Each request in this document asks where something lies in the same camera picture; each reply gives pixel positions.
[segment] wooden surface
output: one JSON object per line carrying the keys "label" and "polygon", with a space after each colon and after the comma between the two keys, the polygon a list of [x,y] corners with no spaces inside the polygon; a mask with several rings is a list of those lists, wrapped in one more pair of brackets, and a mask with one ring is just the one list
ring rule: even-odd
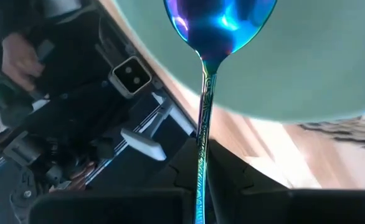
{"label": "wooden surface", "polygon": [[[99,0],[135,47],[152,66],[170,92],[193,120],[199,112],[199,97],[173,80],[153,60],[118,13],[112,0]],[[337,144],[319,134],[295,125],[259,121],[215,107],[211,136],[228,150],[258,170],[288,187],[365,188],[365,166],[348,156],[360,153],[365,163],[365,150]]]}

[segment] iridescent spoon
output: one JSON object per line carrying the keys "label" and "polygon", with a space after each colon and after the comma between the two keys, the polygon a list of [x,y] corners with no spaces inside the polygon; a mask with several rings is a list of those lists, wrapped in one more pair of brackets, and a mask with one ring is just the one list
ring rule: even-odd
{"label": "iridescent spoon", "polygon": [[202,95],[197,129],[199,162],[195,223],[204,223],[207,142],[216,73],[228,55],[262,28],[277,0],[164,0],[173,27],[202,60]]}

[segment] dark sleeve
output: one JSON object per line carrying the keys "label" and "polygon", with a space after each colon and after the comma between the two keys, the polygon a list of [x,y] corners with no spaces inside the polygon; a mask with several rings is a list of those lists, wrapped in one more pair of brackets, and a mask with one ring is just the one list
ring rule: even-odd
{"label": "dark sleeve", "polygon": [[0,0],[0,41],[13,32],[24,32],[41,22],[35,1]]}

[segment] spoon handle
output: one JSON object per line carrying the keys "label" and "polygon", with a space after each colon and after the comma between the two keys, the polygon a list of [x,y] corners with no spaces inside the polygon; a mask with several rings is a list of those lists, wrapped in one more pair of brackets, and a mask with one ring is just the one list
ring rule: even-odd
{"label": "spoon handle", "polygon": [[209,142],[209,128],[212,115],[213,94],[216,85],[216,74],[203,71],[201,104],[199,106],[199,119],[196,142],[199,148],[197,167],[197,188],[195,224],[205,223],[205,191],[207,168],[207,143]]}

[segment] person's hand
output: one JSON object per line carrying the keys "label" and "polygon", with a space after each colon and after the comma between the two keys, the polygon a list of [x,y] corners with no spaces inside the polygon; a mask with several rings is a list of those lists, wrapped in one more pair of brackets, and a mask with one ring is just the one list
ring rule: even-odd
{"label": "person's hand", "polygon": [[1,70],[20,87],[34,90],[30,76],[39,77],[43,69],[33,46],[21,34],[12,33],[2,41]]}
{"label": "person's hand", "polygon": [[[94,171],[94,168],[94,162],[90,162],[82,171],[71,176],[70,180],[72,183],[70,183],[65,190],[85,190],[86,177]],[[50,192],[54,192],[56,190],[57,189],[55,189],[54,186],[50,188]]]}

